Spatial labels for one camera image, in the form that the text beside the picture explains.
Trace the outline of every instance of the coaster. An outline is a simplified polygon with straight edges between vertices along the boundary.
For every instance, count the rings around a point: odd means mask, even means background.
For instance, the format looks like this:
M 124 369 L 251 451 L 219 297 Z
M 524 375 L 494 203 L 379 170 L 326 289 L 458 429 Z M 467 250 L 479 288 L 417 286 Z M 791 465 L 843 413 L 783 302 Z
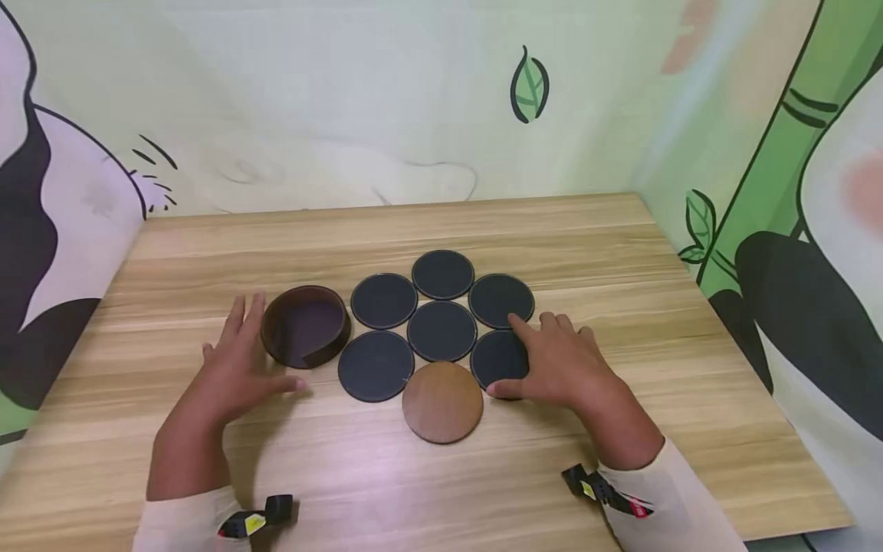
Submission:
M 509 313 L 522 320 L 533 316 L 533 293 L 524 282 L 508 274 L 479 278 L 469 292 L 469 309 L 479 321 L 493 329 L 509 329 Z
M 351 330 L 350 316 L 339 295 L 320 285 L 304 285 L 269 304 L 260 325 L 260 340 L 279 364 L 315 368 L 340 353 Z
M 479 424 L 484 400 L 465 368 L 434 362 L 411 376 L 402 395 L 402 412 L 420 438 L 447 444 L 463 439 Z
M 527 350 L 514 331 L 498 329 L 475 344 L 469 361 L 472 375 L 482 389 L 497 380 L 521 380 L 527 376 Z
M 439 249 L 417 259 L 411 280 L 430 299 L 451 300 L 469 291 L 475 281 L 475 268 L 462 254 Z
M 417 308 L 417 288 L 398 274 L 375 274 L 352 291 L 350 307 L 356 320 L 373 329 L 404 324 Z
M 347 393 L 365 403 L 395 397 L 414 373 L 408 342 L 391 331 L 369 331 L 343 349 L 337 377 Z
M 408 322 L 411 348 L 430 362 L 460 360 L 472 350 L 478 335 L 469 311 L 450 301 L 426 303 Z

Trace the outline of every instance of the panda illustration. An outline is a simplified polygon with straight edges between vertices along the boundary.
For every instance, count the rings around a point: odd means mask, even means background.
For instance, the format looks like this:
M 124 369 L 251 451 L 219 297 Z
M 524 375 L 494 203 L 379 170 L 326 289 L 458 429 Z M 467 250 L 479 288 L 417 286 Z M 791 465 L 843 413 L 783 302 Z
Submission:
M 882 71 L 826 128 L 804 167 L 797 200 L 800 236 L 757 232 L 736 253 L 745 308 L 762 348 L 746 356 L 861 527 L 830 548 L 827 537 L 813 537 L 818 550 L 880 550 Z M 743 344 L 750 341 L 746 334 Z
M 35 78 L 0 4 L 0 445 L 24 434 L 154 200 L 148 181 L 32 101 Z

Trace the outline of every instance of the green bamboo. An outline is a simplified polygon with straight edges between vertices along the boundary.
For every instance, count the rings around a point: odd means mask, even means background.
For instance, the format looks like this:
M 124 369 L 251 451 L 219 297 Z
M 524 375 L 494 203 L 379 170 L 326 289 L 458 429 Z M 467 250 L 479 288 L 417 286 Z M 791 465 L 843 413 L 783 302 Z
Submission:
M 881 47 L 883 0 L 820 3 L 781 101 L 699 269 L 697 282 L 707 297 L 739 291 L 720 260 L 734 260 L 744 239 L 757 231 L 789 235 L 795 229 L 797 185 L 810 153 L 823 126 L 864 82 Z

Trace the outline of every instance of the right hand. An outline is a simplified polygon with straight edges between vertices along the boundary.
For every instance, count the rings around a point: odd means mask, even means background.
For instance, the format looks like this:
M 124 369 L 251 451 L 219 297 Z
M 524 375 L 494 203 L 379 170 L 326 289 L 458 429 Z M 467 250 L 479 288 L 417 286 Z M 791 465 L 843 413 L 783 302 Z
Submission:
M 624 386 L 601 355 L 592 330 L 576 332 L 566 314 L 541 314 L 539 331 L 514 314 L 509 323 L 525 344 L 531 370 L 522 380 L 491 383 L 487 392 L 492 397 L 527 398 L 572 409 L 600 387 Z

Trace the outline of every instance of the hand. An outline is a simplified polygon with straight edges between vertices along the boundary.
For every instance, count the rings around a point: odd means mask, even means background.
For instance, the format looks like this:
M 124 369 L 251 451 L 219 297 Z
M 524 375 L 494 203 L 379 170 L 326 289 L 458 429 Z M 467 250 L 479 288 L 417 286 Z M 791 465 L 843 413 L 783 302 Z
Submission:
M 543 313 L 540 331 L 514 314 L 512 329 L 527 348 L 531 371 L 523 380 L 500 380 L 487 392 L 498 398 L 527 398 L 552 405 L 575 408 L 580 398 L 598 387 L 624 386 L 601 356 L 591 329 L 578 332 L 566 314 Z
M 307 388 L 306 381 L 296 375 L 265 371 L 266 354 L 258 338 L 265 302 L 263 293 L 255 293 L 243 321 L 245 297 L 233 300 L 217 345 L 202 345 L 202 369 L 178 401 L 176 411 L 222 427 L 273 395 Z

